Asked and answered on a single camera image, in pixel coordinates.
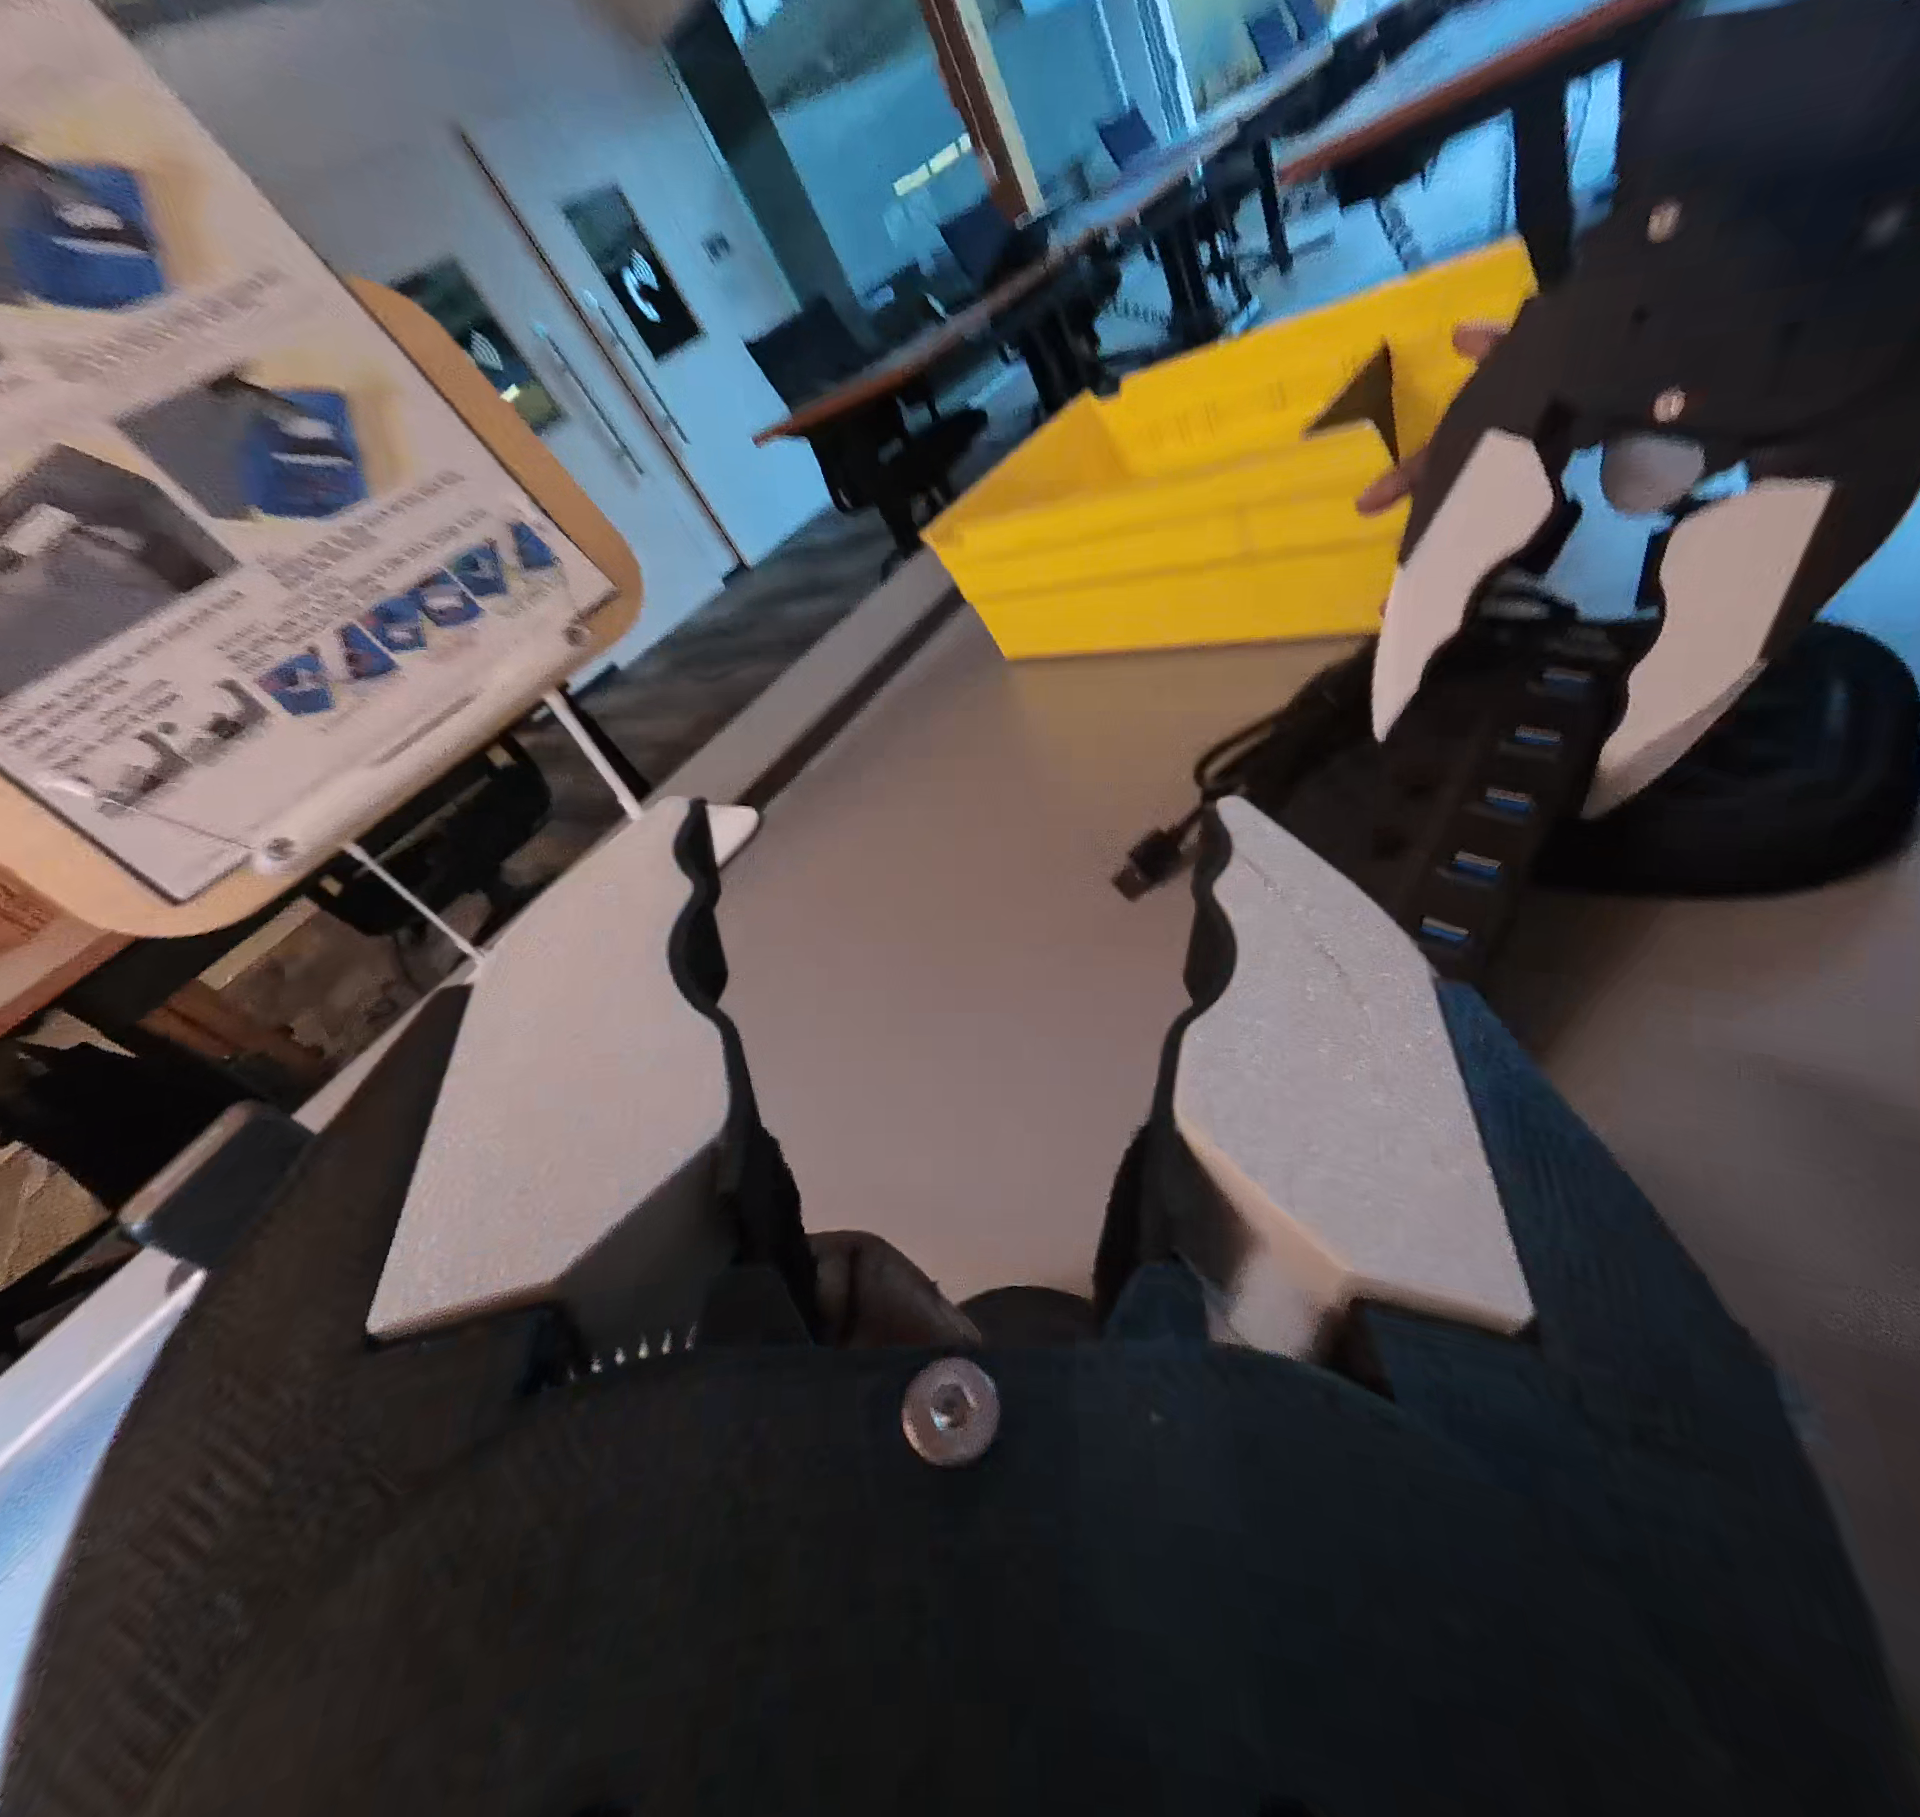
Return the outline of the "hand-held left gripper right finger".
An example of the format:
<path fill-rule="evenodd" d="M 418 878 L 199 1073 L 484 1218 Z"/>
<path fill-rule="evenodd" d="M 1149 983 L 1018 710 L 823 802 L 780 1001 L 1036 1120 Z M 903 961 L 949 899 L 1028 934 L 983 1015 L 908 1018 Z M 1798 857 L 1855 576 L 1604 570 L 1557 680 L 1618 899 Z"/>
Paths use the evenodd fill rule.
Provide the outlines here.
<path fill-rule="evenodd" d="M 1358 1305 L 1523 1336 L 1534 1305 L 1428 961 L 1251 802 L 1212 814 L 1169 1038 L 1172 1250 L 1212 1336 L 1324 1363 Z"/>

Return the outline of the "wooden-edged office desk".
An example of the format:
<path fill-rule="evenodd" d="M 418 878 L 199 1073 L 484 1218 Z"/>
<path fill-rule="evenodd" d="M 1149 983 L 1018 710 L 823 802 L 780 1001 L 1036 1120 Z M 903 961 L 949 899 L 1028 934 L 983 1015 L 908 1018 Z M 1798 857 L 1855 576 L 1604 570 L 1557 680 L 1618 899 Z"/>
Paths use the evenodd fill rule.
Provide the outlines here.
<path fill-rule="evenodd" d="M 1275 155 L 1277 185 L 1342 204 L 1400 188 L 1460 137 L 1506 119 L 1516 230 L 1539 288 L 1573 258 L 1566 88 L 1641 50 L 1685 0 L 1453 0 L 1354 100 Z"/>
<path fill-rule="evenodd" d="M 1282 96 L 1240 113 L 1221 106 L 1193 137 L 1127 164 L 1094 199 L 1059 216 L 991 219 L 976 292 L 892 346 L 857 336 L 869 357 L 863 380 L 801 413 L 780 405 L 754 445 L 803 445 L 803 429 L 908 389 L 915 373 L 941 402 L 960 367 L 997 357 L 1024 366 L 1039 416 L 1056 416 L 1079 395 L 1112 395 L 1134 367 L 1221 342 L 1253 305 L 1239 275 L 1239 204 L 1257 196 L 1277 219 L 1272 155 L 1303 129 L 1298 106 Z"/>

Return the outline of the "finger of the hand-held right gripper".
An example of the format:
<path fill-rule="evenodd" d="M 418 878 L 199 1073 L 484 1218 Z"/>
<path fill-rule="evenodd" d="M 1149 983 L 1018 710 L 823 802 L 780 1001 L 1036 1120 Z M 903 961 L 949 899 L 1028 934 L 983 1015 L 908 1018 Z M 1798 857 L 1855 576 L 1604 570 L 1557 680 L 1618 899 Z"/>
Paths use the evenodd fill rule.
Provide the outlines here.
<path fill-rule="evenodd" d="M 1833 482 L 1755 482 L 1673 528 L 1663 619 L 1624 680 L 1581 805 L 1601 820 L 1667 775 L 1761 677 Z"/>
<path fill-rule="evenodd" d="M 1537 445 L 1487 432 L 1390 584 L 1370 677 L 1373 743 L 1387 743 L 1484 584 L 1518 557 L 1553 516 L 1555 482 Z"/>

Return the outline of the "black multi-port USB hub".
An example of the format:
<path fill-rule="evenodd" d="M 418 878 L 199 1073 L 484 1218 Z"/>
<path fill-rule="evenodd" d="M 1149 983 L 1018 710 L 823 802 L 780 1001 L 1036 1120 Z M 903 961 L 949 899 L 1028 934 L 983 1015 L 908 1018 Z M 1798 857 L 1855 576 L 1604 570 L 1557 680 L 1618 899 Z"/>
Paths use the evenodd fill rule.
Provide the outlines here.
<path fill-rule="evenodd" d="M 1487 978 L 1555 831 L 1592 789 L 1651 613 L 1618 621 L 1505 589 L 1434 655 L 1373 736 L 1377 644 L 1289 704 L 1303 763 L 1277 820 L 1455 983 Z"/>

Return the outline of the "grey power adapter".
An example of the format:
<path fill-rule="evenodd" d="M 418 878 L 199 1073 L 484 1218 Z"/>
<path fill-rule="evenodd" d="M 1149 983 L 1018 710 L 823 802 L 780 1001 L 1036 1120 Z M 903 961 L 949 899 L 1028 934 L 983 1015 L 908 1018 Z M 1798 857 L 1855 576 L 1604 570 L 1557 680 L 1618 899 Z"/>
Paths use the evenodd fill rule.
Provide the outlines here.
<path fill-rule="evenodd" d="M 260 1101 L 230 1107 L 118 1208 L 113 1224 L 140 1250 L 214 1273 L 314 1144 L 315 1134 L 279 1110 Z"/>

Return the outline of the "large instruction board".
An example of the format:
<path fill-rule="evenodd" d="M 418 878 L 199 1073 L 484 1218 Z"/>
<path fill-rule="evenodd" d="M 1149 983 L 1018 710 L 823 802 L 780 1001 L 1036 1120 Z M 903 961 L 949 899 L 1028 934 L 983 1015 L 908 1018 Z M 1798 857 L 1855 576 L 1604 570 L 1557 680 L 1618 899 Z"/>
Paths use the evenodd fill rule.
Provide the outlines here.
<path fill-rule="evenodd" d="M 641 573 L 402 296 L 337 279 L 92 0 L 3 0 L 3 874 L 118 938 L 440 690 L 564 683 Z"/>

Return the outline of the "black quilted wrist rest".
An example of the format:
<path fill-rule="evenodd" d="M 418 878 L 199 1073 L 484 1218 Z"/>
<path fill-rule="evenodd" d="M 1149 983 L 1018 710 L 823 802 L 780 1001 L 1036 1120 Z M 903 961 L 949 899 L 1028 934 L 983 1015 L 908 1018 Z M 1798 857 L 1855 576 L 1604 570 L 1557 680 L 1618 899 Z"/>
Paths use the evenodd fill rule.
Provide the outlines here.
<path fill-rule="evenodd" d="M 1287 710 L 1227 780 L 1277 820 L 1298 773 Z M 1895 857 L 1917 825 L 1917 680 L 1881 643 L 1813 623 L 1638 796 L 1553 836 L 1529 888 L 1613 899 L 1807 891 Z"/>

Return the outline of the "person's left hand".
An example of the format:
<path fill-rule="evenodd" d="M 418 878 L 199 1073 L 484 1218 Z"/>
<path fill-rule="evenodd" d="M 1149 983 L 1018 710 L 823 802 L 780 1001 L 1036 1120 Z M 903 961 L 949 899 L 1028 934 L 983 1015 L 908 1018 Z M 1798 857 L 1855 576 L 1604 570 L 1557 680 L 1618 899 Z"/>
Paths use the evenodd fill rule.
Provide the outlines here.
<path fill-rule="evenodd" d="M 823 1329 L 841 1351 L 1045 1351 L 1100 1336 L 1087 1298 L 1042 1283 L 949 1302 L 911 1256 L 870 1232 L 813 1232 L 806 1250 Z"/>

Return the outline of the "black office chair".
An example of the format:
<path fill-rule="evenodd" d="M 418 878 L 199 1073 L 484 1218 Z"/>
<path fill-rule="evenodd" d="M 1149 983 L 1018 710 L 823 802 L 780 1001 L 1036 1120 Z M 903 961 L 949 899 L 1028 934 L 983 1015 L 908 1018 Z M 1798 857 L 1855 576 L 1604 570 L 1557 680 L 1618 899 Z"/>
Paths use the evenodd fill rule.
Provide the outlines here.
<path fill-rule="evenodd" d="M 790 413 L 858 382 L 869 366 L 863 342 L 824 296 L 813 296 L 786 323 L 748 342 L 748 357 Z M 922 373 L 908 389 L 857 402 L 797 436 L 811 449 L 831 508 L 845 516 L 878 513 L 898 560 L 922 548 L 925 513 L 953 500 L 959 465 L 984 436 L 983 406 L 944 413 Z"/>

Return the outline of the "person's right hand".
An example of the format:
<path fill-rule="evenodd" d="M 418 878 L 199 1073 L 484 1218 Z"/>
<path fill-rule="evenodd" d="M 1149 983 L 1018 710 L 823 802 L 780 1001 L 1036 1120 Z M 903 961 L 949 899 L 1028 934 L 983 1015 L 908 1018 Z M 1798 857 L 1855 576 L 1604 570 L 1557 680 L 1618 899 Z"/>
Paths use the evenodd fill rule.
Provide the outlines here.
<path fill-rule="evenodd" d="M 1453 357 L 1466 366 L 1484 366 L 1500 342 L 1510 336 L 1506 323 L 1491 321 L 1466 321 L 1453 325 Z M 1410 449 L 1392 470 L 1379 475 L 1369 482 L 1369 488 L 1355 498 L 1354 509 L 1358 516 L 1384 516 L 1394 505 L 1407 500 L 1428 469 L 1428 443 Z"/>

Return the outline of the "yellow plastic bin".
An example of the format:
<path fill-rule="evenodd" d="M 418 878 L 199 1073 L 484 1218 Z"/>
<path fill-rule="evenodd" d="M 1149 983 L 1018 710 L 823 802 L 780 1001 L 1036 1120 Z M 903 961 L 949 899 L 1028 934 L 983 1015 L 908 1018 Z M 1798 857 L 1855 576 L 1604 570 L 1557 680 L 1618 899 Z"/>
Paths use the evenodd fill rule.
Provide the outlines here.
<path fill-rule="evenodd" d="M 1506 240 L 1079 395 L 925 545 L 1006 661 L 1370 635 L 1407 505 L 1355 500 L 1532 292 Z"/>

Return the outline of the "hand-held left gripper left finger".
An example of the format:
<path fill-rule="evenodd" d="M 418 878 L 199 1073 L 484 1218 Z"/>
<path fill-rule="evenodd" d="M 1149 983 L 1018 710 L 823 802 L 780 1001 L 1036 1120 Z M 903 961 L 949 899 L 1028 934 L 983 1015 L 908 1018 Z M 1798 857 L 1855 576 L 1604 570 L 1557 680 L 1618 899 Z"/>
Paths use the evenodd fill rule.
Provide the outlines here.
<path fill-rule="evenodd" d="M 748 1123 L 722 869 L 619 829 L 508 925 L 466 1005 L 367 1308 L 383 1343 L 557 1308 L 591 1354 L 682 1346 L 737 1250 Z"/>

